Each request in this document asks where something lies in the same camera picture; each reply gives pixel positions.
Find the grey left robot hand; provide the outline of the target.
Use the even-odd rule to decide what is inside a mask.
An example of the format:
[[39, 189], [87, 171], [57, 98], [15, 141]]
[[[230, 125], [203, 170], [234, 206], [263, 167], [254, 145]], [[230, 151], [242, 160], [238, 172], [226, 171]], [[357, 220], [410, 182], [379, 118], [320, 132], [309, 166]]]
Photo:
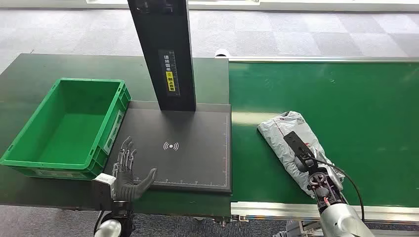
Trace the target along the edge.
[[128, 136], [122, 143], [117, 161], [113, 165], [112, 175], [115, 180], [115, 199], [135, 201], [142, 197], [157, 178], [158, 169], [152, 168], [140, 183], [134, 182], [133, 164], [137, 150], [132, 138]]

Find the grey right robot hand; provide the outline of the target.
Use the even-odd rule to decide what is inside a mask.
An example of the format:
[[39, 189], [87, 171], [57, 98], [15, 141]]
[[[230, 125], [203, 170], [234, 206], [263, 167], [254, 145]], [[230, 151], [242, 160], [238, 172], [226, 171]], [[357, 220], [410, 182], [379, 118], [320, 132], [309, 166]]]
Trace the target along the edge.
[[308, 172], [308, 170], [309, 170], [311, 159], [307, 158], [305, 156], [295, 156], [294, 157], [294, 162], [295, 162], [295, 165], [296, 165], [297, 169], [300, 172], [305, 173], [305, 172]]

